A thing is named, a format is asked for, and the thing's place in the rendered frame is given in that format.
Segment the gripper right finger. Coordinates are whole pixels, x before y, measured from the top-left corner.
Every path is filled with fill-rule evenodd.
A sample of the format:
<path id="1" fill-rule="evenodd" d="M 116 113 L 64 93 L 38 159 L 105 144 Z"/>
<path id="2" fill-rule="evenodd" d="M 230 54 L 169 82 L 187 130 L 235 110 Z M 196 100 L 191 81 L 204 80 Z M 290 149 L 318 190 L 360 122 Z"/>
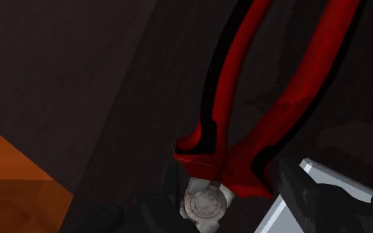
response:
<path id="1" fill-rule="evenodd" d="M 280 194 L 304 233 L 373 233 L 373 196 L 360 201 L 342 187 L 316 183 L 280 158 Z"/>

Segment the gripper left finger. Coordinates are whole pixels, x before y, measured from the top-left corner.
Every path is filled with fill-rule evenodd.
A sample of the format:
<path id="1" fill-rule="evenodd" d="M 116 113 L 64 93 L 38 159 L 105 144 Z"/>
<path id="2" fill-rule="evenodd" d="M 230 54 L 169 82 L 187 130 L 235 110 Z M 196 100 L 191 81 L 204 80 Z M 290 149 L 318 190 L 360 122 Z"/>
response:
<path id="1" fill-rule="evenodd" d="M 179 165 L 164 169 L 159 191 L 136 197 L 128 211 L 118 205 L 101 205 L 90 211 L 76 233 L 200 233 L 180 214 Z"/>

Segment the red handled pliers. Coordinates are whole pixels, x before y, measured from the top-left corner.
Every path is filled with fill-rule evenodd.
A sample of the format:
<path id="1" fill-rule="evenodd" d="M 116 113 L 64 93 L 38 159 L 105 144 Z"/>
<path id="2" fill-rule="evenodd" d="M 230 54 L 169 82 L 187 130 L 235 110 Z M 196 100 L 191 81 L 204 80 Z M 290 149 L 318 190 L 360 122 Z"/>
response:
<path id="1" fill-rule="evenodd" d="M 215 233 L 235 197 L 272 196 L 271 161 L 302 126 L 337 74 L 366 0 L 327 0 L 284 92 L 245 139 L 228 147 L 229 121 L 242 64 L 272 2 L 237 1 L 207 70 L 197 126 L 174 146 L 174 157 L 190 176 L 182 214 L 199 233 Z"/>

